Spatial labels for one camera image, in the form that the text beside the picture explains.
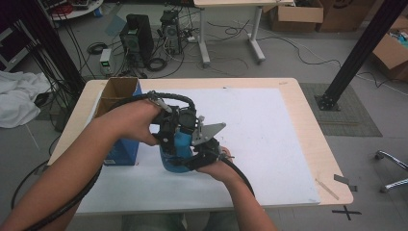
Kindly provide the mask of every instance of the metal bracket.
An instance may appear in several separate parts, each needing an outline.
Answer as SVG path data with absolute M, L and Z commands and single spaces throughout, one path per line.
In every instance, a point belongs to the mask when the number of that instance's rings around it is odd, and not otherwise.
M 198 127 L 192 133 L 191 144 L 193 146 L 199 145 L 203 142 L 209 141 L 213 138 L 219 131 L 221 131 L 226 123 L 215 123 L 210 125 L 203 125 L 204 116 L 198 118 Z

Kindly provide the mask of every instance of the carpet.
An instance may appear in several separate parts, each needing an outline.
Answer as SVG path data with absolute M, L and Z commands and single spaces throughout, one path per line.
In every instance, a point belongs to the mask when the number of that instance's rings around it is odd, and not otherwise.
M 299 84 L 325 136 L 382 137 L 369 113 L 348 86 L 338 101 L 339 111 L 321 111 L 315 95 L 323 95 L 328 84 Z

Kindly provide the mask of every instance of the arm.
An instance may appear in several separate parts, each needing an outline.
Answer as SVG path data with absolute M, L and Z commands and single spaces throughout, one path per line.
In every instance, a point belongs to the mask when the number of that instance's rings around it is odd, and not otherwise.
M 231 156 L 228 149 L 223 149 Z M 228 165 L 218 161 L 198 171 L 208 173 L 224 183 L 231 195 L 240 230 L 277 230 L 241 177 Z
M 93 177 L 119 138 L 156 144 L 149 125 L 160 110 L 142 100 L 94 119 L 21 198 L 0 230 L 22 230 L 64 206 Z M 71 209 L 56 221 L 67 225 L 75 211 Z

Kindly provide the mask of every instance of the chair leg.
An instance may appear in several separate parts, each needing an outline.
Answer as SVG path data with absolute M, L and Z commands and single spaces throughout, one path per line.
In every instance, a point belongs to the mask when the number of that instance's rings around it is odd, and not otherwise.
M 375 153 L 375 159 L 377 159 L 377 160 L 381 160 L 384 157 L 387 158 L 388 160 L 392 161 L 393 163 L 397 164 L 398 166 L 402 167 L 406 171 L 408 171 L 408 166 L 406 164 L 404 164 L 403 162 L 401 162 L 399 159 L 395 158 L 393 155 L 388 154 L 387 152 L 381 151 L 381 150 L 378 150 Z M 403 185 L 408 185 L 408 178 L 405 179 L 405 180 L 400 180 L 400 181 L 394 182 L 392 184 L 383 186 L 383 187 L 381 187 L 380 191 L 382 193 L 387 193 L 389 190 L 395 189 L 395 188 L 403 186 Z
M 406 184 L 408 184 L 408 178 L 405 179 L 405 180 L 397 181 L 397 182 L 395 182 L 393 184 L 390 184 L 390 185 L 383 186 L 383 187 L 381 187 L 380 191 L 382 193 L 387 193 L 388 191 L 390 191 L 392 189 L 395 189 L 397 187 L 400 187 L 400 186 L 403 186 L 403 185 L 406 185 Z

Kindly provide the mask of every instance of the cardboard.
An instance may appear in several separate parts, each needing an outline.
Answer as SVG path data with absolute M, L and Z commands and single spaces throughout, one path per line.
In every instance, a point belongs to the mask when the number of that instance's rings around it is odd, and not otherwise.
M 352 32 L 364 21 L 375 0 L 320 0 L 324 19 L 319 32 Z
M 408 32 L 408 18 L 400 16 L 390 29 Z M 389 34 L 372 51 L 371 60 L 385 76 L 393 80 L 408 81 L 408 48 Z
M 269 12 L 272 31 L 313 32 L 316 23 L 323 21 L 323 7 L 319 0 L 312 7 L 277 6 Z
M 110 78 L 102 91 L 94 117 L 107 113 L 120 99 L 141 94 L 137 78 Z M 133 166 L 136 162 L 139 142 L 127 139 L 118 140 L 104 161 L 105 166 Z

